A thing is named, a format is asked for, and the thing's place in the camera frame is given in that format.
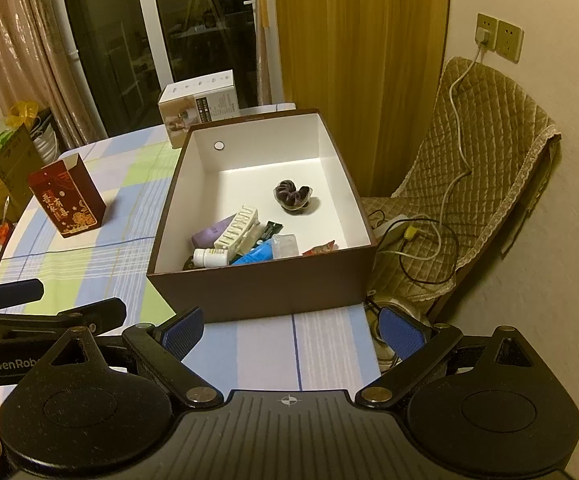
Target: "sliding glass door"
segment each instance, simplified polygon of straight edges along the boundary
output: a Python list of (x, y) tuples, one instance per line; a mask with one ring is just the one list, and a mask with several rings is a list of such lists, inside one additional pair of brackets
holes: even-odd
[(74, 74), (84, 74), (82, 90), (109, 136), (160, 124), (157, 102), (168, 83), (220, 70), (234, 71), (241, 108), (257, 104), (251, 0), (60, 3), (76, 46)]

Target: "purple bottle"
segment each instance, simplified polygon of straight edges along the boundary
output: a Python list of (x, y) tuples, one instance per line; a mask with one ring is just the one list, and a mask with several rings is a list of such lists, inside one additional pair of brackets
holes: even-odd
[(192, 235), (192, 245), (194, 248), (213, 249), (214, 242), (220, 238), (220, 235), (228, 228), (228, 225), (230, 225), (230, 222), (235, 216), (236, 214), (228, 216), (224, 220), (216, 222), (212, 227), (208, 227), (203, 231), (199, 231), (195, 235)]

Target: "electrical outlet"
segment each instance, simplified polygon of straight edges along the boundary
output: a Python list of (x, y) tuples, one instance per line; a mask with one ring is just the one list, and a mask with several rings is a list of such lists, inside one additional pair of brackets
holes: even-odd
[(523, 47), (523, 29), (511, 23), (498, 22), (498, 34), (496, 38), (496, 52), (505, 59), (518, 63), (521, 58)]
[(489, 31), (490, 38), (487, 43), (483, 46), (489, 50), (496, 49), (496, 35), (498, 34), (498, 20), (492, 16), (487, 16), (487, 14), (480, 14), (476, 18), (476, 28), (483, 27), (485, 30)]

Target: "glass pane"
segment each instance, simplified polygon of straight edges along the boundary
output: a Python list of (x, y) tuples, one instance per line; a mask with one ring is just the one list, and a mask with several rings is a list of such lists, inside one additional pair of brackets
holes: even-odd
[(108, 135), (162, 122), (160, 86), (139, 0), (65, 0), (74, 41)]
[(256, 106), (249, 0), (156, 0), (175, 81), (232, 69), (241, 108)]

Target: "blue package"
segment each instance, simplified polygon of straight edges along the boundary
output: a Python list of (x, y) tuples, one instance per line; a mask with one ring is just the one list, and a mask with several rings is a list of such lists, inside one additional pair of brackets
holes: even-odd
[(258, 247), (253, 248), (245, 256), (241, 256), (232, 265), (253, 264), (255, 262), (266, 262), (267, 260), (273, 259), (274, 255), (272, 254), (272, 239), (270, 238)]

